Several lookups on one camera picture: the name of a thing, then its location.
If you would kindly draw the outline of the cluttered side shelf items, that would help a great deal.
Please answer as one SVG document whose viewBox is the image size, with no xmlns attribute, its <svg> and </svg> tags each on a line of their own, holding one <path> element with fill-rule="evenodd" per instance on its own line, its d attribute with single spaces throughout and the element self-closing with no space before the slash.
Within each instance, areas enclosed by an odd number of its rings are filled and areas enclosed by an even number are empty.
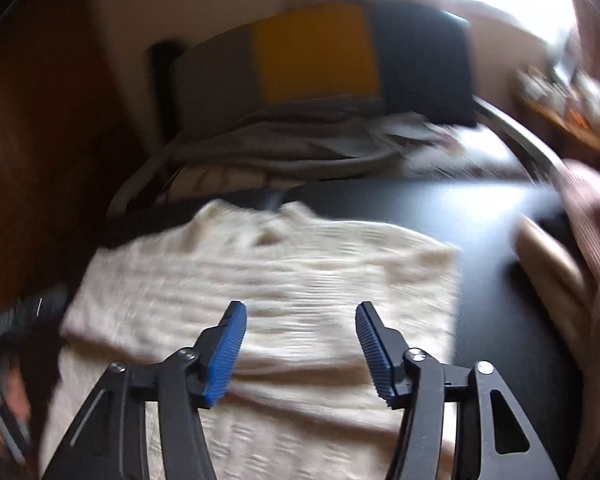
<svg viewBox="0 0 600 480">
<path fill-rule="evenodd" d="M 568 127 L 600 134 L 600 83 L 580 63 L 580 52 L 564 44 L 542 72 L 528 64 L 516 70 L 518 96 L 539 105 Z"/>
</svg>

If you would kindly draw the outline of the cream knitted sweater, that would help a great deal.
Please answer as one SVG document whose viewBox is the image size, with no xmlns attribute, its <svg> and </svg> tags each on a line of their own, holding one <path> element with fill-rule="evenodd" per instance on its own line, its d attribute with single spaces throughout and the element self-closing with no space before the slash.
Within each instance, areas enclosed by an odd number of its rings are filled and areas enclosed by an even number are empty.
<svg viewBox="0 0 600 480">
<path fill-rule="evenodd" d="M 453 352 L 462 274 L 453 246 L 364 221 L 208 203 L 184 226 L 101 249 L 68 307 L 47 465 L 114 361 L 153 363 L 242 302 L 248 324 L 228 393 L 200 417 L 222 479 L 380 479 L 401 416 L 379 399 L 354 328 L 369 301 L 441 362 Z"/>
</svg>

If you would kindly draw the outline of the grey yellow black cushion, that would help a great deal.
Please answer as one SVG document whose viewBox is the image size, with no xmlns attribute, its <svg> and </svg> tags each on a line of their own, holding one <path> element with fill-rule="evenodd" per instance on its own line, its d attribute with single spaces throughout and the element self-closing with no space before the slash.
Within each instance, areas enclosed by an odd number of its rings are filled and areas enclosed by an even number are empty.
<svg viewBox="0 0 600 480">
<path fill-rule="evenodd" d="M 386 1 L 308 6 L 190 47 L 157 42 L 148 63 L 160 140 L 206 140 L 262 107 L 334 96 L 472 127 L 468 32 L 451 13 Z"/>
</svg>

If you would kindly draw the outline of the grey blanket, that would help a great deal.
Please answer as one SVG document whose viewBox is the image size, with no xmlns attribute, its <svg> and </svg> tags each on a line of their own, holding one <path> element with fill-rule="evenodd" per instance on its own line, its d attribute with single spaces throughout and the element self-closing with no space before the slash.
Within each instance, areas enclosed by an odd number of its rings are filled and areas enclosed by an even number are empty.
<svg viewBox="0 0 600 480">
<path fill-rule="evenodd" d="M 257 169 L 274 177 L 323 180 L 378 171 L 420 148 L 460 148 L 457 130 L 413 112 L 387 115 L 366 96 L 267 105 L 206 140 L 183 132 L 125 182 L 108 214 L 120 217 L 169 162 Z"/>
</svg>

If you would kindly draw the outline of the pink brown clothes pile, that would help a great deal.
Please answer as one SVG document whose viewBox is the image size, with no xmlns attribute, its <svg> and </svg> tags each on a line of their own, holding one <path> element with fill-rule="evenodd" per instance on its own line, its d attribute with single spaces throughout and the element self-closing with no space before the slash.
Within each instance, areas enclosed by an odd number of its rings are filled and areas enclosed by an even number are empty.
<svg viewBox="0 0 600 480">
<path fill-rule="evenodd" d="M 583 408 L 573 479 L 600 479 L 600 172 L 568 160 L 553 183 L 574 245 L 527 216 L 519 219 L 519 262 L 583 373 Z"/>
</svg>

